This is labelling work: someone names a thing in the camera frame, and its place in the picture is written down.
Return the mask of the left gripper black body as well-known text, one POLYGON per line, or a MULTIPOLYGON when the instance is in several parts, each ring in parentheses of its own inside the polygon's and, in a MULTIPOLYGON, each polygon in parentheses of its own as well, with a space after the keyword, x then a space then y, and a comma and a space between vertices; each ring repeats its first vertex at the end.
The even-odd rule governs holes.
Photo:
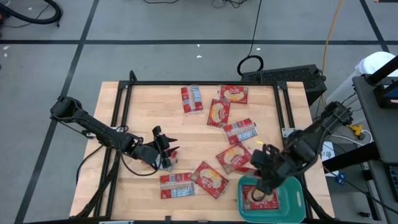
POLYGON ((152 134, 154 135, 154 140, 146 143, 146 146, 150 146, 155 149, 159 156, 159 162, 150 162, 149 165, 152 168, 169 168, 172 165, 169 156, 166 153, 166 150, 170 147, 169 139, 162 133, 160 126, 156 126, 152 130, 152 134))

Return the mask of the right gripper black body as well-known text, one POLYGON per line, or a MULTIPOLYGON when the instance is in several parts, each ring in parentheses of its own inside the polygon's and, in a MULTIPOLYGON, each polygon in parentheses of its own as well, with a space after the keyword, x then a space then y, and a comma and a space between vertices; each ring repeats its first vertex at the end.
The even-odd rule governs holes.
POLYGON ((272 191, 280 185, 280 177, 274 175, 261 175, 256 183, 256 189, 266 195, 270 195, 272 191))

